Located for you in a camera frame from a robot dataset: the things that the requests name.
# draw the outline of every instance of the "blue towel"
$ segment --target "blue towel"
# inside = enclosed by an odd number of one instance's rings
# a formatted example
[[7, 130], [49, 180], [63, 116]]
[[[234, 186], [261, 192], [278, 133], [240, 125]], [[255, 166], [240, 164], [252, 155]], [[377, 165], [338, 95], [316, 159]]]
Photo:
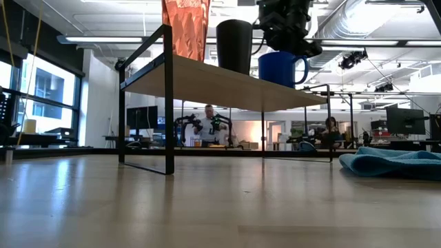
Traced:
[[380, 176], [398, 172], [419, 179], [441, 180], [441, 154], [361, 147], [356, 154], [344, 154], [340, 164], [359, 176]]

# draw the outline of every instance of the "shelf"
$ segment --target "shelf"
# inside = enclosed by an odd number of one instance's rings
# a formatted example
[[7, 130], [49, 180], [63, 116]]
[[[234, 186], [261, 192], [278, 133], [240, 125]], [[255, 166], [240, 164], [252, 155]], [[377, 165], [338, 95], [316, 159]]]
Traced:
[[[126, 92], [164, 97], [163, 55], [121, 84]], [[326, 103], [326, 98], [173, 55], [174, 99], [272, 112]]]

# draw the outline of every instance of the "mug handle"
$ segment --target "mug handle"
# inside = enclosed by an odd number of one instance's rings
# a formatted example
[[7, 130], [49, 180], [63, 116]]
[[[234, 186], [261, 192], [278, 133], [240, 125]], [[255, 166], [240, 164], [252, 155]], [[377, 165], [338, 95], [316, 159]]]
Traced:
[[308, 64], [307, 57], [305, 55], [297, 56], [296, 58], [294, 58], [294, 60], [293, 60], [294, 65], [296, 64], [297, 60], [299, 60], [299, 59], [302, 59], [303, 63], [305, 63], [305, 73], [303, 74], [302, 80], [300, 80], [299, 82], [294, 82], [294, 85], [304, 83], [306, 81], [306, 78], [308, 77], [308, 72], [309, 72], [309, 64]]

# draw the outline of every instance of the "wooden floor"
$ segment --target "wooden floor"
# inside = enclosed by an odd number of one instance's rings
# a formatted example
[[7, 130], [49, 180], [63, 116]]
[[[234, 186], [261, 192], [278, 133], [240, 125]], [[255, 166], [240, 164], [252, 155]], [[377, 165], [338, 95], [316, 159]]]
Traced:
[[441, 244], [441, 183], [358, 178], [338, 162], [177, 157], [175, 175], [162, 176], [116, 161], [0, 166], [0, 247]]

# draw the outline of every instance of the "orange bag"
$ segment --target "orange bag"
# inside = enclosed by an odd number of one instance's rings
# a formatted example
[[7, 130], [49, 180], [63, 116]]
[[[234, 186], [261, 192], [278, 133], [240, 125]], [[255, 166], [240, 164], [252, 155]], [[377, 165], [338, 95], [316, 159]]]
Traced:
[[173, 53], [204, 61], [210, 0], [162, 0], [163, 23], [173, 28]]

